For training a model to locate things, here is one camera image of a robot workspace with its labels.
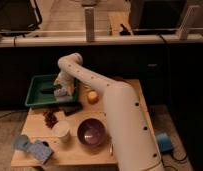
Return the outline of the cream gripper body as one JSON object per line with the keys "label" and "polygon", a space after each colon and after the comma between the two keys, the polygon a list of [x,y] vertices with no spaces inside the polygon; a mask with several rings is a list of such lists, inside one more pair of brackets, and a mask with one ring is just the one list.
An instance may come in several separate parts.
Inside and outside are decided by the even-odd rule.
{"label": "cream gripper body", "polygon": [[54,81],[55,85],[60,85],[61,90],[67,95],[72,95],[74,93],[74,80],[64,78],[63,76],[58,75]]}

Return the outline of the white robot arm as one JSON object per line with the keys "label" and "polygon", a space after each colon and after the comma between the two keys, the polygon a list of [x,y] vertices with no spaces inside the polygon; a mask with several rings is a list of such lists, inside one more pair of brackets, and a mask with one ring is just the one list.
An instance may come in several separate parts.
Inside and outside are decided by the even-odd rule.
{"label": "white robot arm", "polygon": [[78,53],[61,57],[60,76],[66,85],[77,78],[103,96],[103,110],[119,171],[165,171],[135,89],[126,82],[86,69],[82,63]]}

